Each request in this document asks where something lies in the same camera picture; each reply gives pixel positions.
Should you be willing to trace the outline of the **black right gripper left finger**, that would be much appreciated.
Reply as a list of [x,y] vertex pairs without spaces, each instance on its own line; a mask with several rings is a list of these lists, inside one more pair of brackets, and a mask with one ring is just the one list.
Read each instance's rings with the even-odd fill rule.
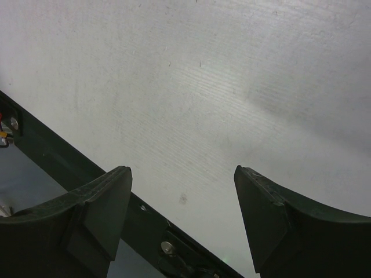
[[106,277],[132,188],[119,166],[77,189],[1,218],[1,277]]

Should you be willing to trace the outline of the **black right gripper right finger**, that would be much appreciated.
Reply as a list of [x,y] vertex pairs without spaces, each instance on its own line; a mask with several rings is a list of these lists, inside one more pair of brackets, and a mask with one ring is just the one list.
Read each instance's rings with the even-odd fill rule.
[[238,166],[235,188],[261,277],[369,277],[370,218],[327,206]]

